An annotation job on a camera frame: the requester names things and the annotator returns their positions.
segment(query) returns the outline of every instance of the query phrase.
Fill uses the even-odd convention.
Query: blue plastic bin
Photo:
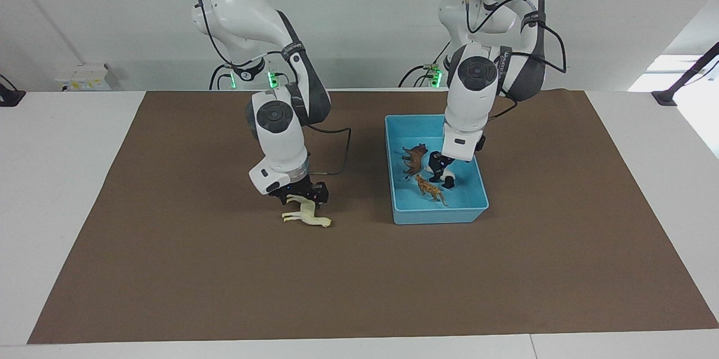
[[[449,169],[457,177],[456,187],[444,189],[449,207],[441,201],[434,201],[428,194],[422,196],[414,177],[405,179],[403,171],[407,169],[402,156],[407,155],[402,147],[411,149],[418,144],[427,144],[429,152],[422,159],[422,167],[427,166],[429,154],[442,151],[442,126],[444,115],[395,115],[385,118],[385,138],[387,141],[387,160],[390,170],[390,188],[392,190],[392,208],[396,224],[446,224],[471,223],[487,210],[489,201],[482,182],[477,160],[472,162],[455,161]],[[432,177],[431,172],[422,171],[425,179]]]

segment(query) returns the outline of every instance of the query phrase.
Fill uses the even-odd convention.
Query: white table surface
[[[29,93],[0,109],[0,357],[719,357],[719,330],[25,346],[144,93]],[[715,315],[719,160],[675,108],[588,93]]]

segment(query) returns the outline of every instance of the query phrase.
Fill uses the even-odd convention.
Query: black velcro strap
[[[527,13],[524,16],[524,19],[522,20],[522,27],[520,29],[524,30],[524,26],[527,26],[529,24],[546,24],[547,23],[547,14],[542,11],[534,11]]]
[[[501,46],[499,49],[499,61],[497,62],[498,70],[498,87],[497,96],[502,92],[504,88],[504,80],[507,78],[507,71],[509,70],[509,62],[512,59],[512,47]]]
[[[292,57],[293,54],[303,51],[305,51],[305,45],[302,44],[302,42],[294,42],[288,44],[287,47],[281,50],[282,57],[285,59],[286,62],[290,61],[290,57]]]

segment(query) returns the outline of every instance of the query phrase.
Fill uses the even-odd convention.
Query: green light
[[[434,70],[434,80],[432,81],[432,86],[434,88],[439,88],[439,85],[442,84],[442,71],[439,69]]]
[[[277,80],[275,80],[275,74],[268,71],[267,78],[270,79],[270,88],[277,88],[277,86],[279,86],[279,84],[277,83]]]

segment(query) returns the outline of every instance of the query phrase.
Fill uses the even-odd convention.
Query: pale yellow toy animal
[[[289,195],[287,201],[296,201],[300,203],[300,211],[295,213],[283,213],[282,218],[286,221],[301,220],[305,224],[311,226],[323,226],[328,228],[332,224],[332,220],[326,217],[315,217],[316,205],[313,201],[303,198],[302,196]]]

